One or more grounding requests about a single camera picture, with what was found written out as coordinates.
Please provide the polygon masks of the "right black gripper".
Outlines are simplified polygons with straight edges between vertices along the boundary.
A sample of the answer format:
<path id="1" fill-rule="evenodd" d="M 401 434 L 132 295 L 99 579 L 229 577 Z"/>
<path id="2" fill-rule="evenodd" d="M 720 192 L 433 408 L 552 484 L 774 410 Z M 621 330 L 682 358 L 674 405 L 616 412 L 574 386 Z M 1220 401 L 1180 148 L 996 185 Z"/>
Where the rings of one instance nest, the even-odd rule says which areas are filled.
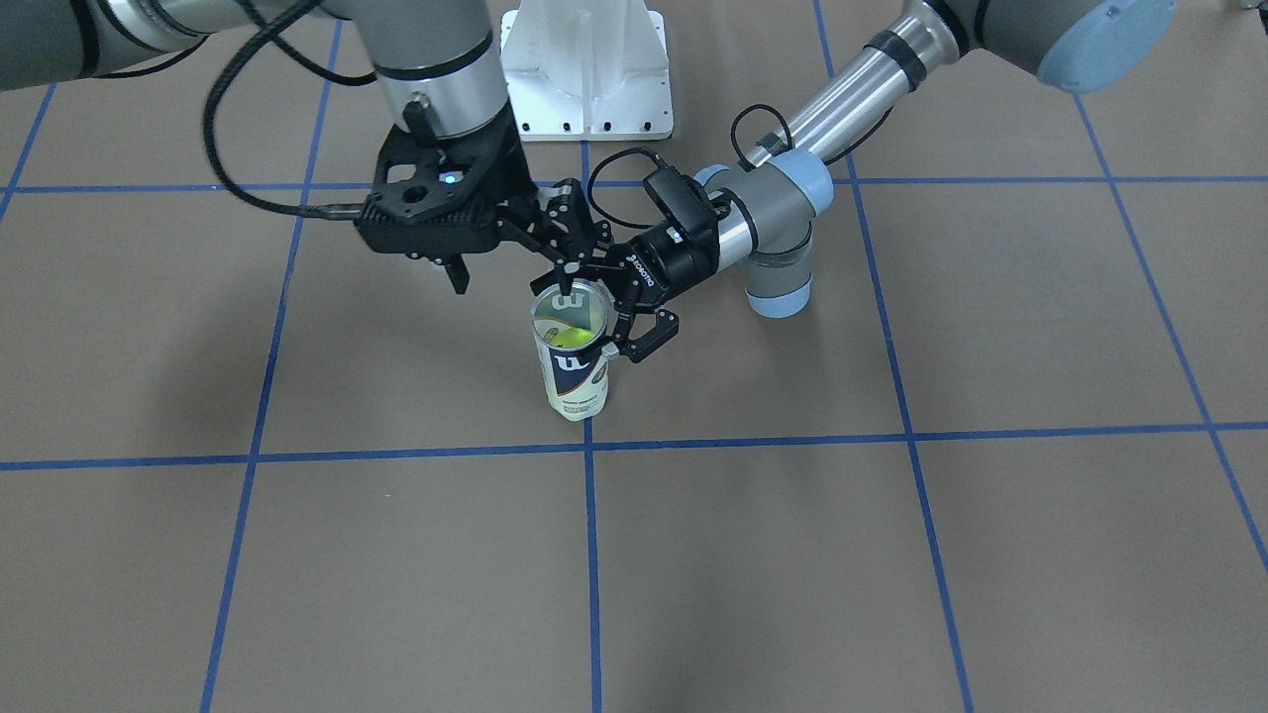
<path id="1" fill-rule="evenodd" d="M 536 189 L 511 109 L 456 137 L 439 134 L 430 109 L 406 109 L 402 118 L 406 126 L 392 128 L 377 154 L 374 184 L 355 218 L 375 252 L 443 261 L 464 296 L 470 270 L 463 255 L 489 252 L 502 240 L 547 258 L 552 269 L 593 261 L 610 244 L 610 226 L 590 216 L 582 181 Z"/>

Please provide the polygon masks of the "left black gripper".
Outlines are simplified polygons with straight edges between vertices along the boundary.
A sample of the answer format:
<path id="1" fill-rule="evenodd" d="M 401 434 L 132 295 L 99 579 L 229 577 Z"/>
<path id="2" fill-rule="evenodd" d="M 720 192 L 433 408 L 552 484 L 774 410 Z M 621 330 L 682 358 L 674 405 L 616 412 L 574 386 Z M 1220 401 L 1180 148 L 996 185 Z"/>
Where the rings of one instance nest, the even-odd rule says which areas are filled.
<path id="1" fill-rule="evenodd" d="M 715 274 L 719 269 L 719 241 L 715 227 L 683 232 L 671 223 L 661 223 L 637 239 L 618 244 L 607 258 L 615 263 L 559 263 L 530 280 L 530 292 L 539 296 L 554 285 L 562 294 L 571 294 L 579 280 L 601 284 L 611 296 L 624 296 L 633 289 L 633 302 L 615 303 L 616 322 L 614 329 L 598 337 L 598 353 L 642 362 L 678 334 L 678 315 L 662 304 Z M 635 337 L 634 326 L 639 316 L 650 316 L 654 322 Z"/>

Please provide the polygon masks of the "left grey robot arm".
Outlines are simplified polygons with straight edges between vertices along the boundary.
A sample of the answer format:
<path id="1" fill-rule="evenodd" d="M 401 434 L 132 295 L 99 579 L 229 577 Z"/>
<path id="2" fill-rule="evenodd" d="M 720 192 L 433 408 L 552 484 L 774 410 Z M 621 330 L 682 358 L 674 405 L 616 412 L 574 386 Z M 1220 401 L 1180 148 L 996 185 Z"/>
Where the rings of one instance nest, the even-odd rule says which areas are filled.
<path id="1" fill-rule="evenodd" d="M 661 221 L 637 223 L 612 244 L 598 225 L 598 252 L 547 271 L 535 296 L 579 280 L 602 287 L 612 326 L 596 329 L 598 351 L 640 362 L 678 332 L 670 301 L 741 263 L 749 307 L 787 318 L 812 296 L 812 221 L 834 199 L 832 162 L 858 148 L 915 93 L 933 69 L 983 51 L 1047 86 L 1082 95 L 1118 81 L 1165 36 L 1173 1 L 907 1 L 832 81 L 734 165 L 694 176 L 638 148 L 654 170 L 643 186 Z"/>

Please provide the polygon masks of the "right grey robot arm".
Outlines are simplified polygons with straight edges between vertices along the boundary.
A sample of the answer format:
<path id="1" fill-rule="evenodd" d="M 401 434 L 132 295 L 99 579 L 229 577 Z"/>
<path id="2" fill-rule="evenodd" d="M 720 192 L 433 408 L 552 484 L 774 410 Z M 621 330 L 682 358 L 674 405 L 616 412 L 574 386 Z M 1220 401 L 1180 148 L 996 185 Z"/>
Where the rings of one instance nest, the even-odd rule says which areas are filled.
<path id="1" fill-rule="evenodd" d="M 284 39 L 308 15 L 353 22 L 372 72 L 340 75 Z M 467 293 L 464 258 L 517 244 L 552 269 L 533 283 L 571 294 L 577 280 L 611 278 L 611 239 L 593 222 L 579 181 L 541 190 L 533 181 L 503 80 L 489 13 L 479 1 L 5 1 L 3 89 L 76 77 L 139 77 L 194 55 L 210 36 L 254 36 L 216 77 L 202 109 L 212 171 L 249 206 L 304 219 L 349 221 L 373 252 L 435 263 Z M 375 84 L 392 128 L 366 199 L 359 204 L 281 203 L 231 178 L 217 140 L 219 109 L 236 77 L 268 46 L 332 84 Z"/>

